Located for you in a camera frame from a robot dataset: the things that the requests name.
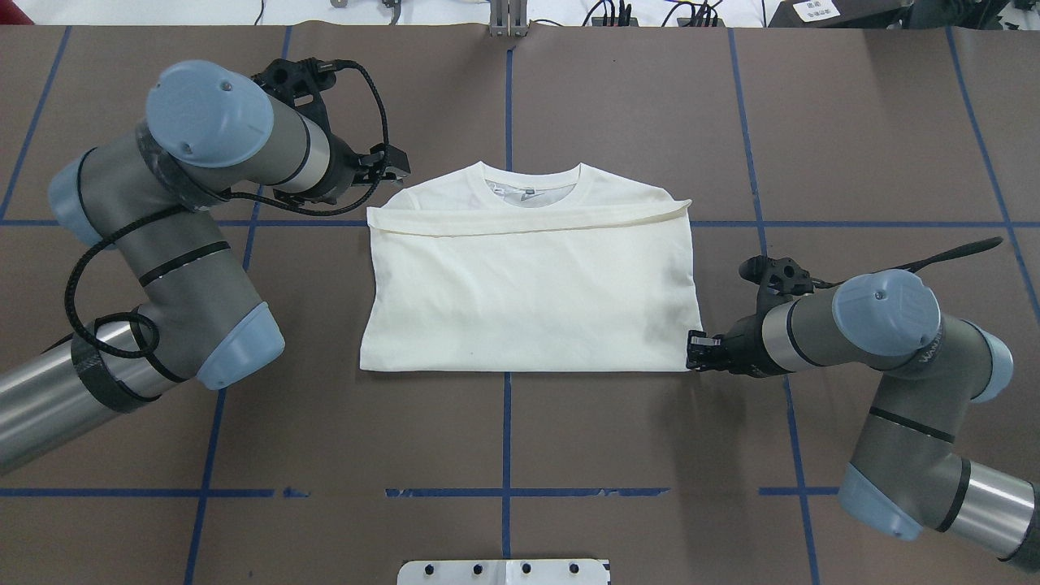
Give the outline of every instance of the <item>white floor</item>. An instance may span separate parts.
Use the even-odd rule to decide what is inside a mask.
[[[16,2],[37,24],[253,24],[261,0],[18,0]],[[765,0],[772,17],[779,0]],[[381,0],[347,0],[344,8],[329,0],[265,0],[261,24],[285,25],[309,20],[339,24],[385,24],[390,10]],[[551,19],[579,25],[595,0],[528,0],[529,19]],[[632,16],[642,26],[659,26],[672,8],[670,0],[635,0]],[[400,24],[487,23],[489,3],[485,0],[402,0]],[[723,0],[719,12],[727,26],[762,26],[760,0]],[[680,7],[676,16],[686,16]],[[1040,30],[1037,11],[1004,10],[1005,22],[1023,29]]]

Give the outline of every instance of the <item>light blue joint cap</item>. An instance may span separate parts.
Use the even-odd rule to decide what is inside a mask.
[[[260,303],[209,354],[196,378],[207,388],[218,390],[267,365],[284,349],[285,338],[275,316],[267,303]]]
[[[979,396],[971,399],[971,402],[979,404],[980,402],[993,400],[996,398],[996,395],[1000,393],[1000,390],[1008,387],[1008,384],[1011,383],[1011,377],[1015,374],[1015,360],[1011,357],[1011,350],[996,335],[983,331],[982,327],[970,321],[965,321],[964,323],[974,327],[979,333],[982,333],[983,339],[986,339],[986,345],[989,347],[989,358],[992,364],[992,370],[990,370],[989,374],[989,383],[986,384],[986,387]]]
[[[932,289],[917,275],[894,269],[850,279],[834,294],[831,312],[852,345],[880,356],[924,348],[942,321]]]
[[[73,160],[54,175],[50,186],[47,187],[47,201],[51,204],[51,212],[54,213],[58,225],[71,231],[76,239],[87,246],[94,246],[101,241],[101,234],[86,219],[83,202],[79,198],[79,166],[84,156],[86,154]]]
[[[204,60],[163,71],[148,94],[145,112],[159,146],[178,160],[207,169],[249,159],[275,128],[275,109],[259,85]]]
[[[844,481],[838,489],[838,502],[852,517],[900,540],[913,540],[920,535],[920,524],[882,493],[852,463],[846,467]]]

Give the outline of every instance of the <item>robotic arm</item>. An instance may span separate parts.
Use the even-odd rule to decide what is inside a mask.
[[[835,285],[810,278],[790,258],[757,256],[740,266],[740,276],[759,284],[758,310],[725,335],[691,331],[690,368],[764,378],[856,361],[882,372],[838,492],[842,508],[903,540],[927,526],[977,542],[1023,570],[1040,569],[1036,486],[952,452],[968,404],[996,397],[1011,380],[1004,342],[942,314],[932,290],[907,270]]]
[[[380,107],[383,143],[367,155],[329,127],[321,92],[343,69],[365,77]],[[180,382],[199,378],[223,388],[282,353],[278,325],[210,207],[242,198],[332,215],[361,205],[380,180],[409,173],[407,155],[389,145],[379,93],[354,61],[278,59],[253,79],[184,61],[161,74],[146,111],[134,131],[86,152],[51,183],[58,223],[92,249],[66,291],[74,333],[0,376],[0,475]],[[241,180],[274,187],[275,199],[232,193]],[[350,205],[304,207],[335,203],[356,184],[369,188]],[[86,262],[112,245],[149,302],[83,325],[76,282]]]

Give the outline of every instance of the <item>white t-shirt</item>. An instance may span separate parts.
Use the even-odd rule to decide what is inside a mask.
[[[477,162],[368,209],[361,368],[683,372],[700,329],[688,200],[587,164]]]

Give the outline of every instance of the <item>silver metal tube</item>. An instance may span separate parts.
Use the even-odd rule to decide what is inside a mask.
[[[124,323],[102,327],[99,338],[122,349],[137,349],[130,326]],[[71,350],[72,341],[66,341],[0,376],[0,475],[119,414],[98,402],[80,381]],[[142,397],[158,396],[174,385],[145,359],[102,359],[113,378]]]
[[[1029,482],[972,461],[964,503],[950,532],[1009,557],[1025,538],[1035,505]]]

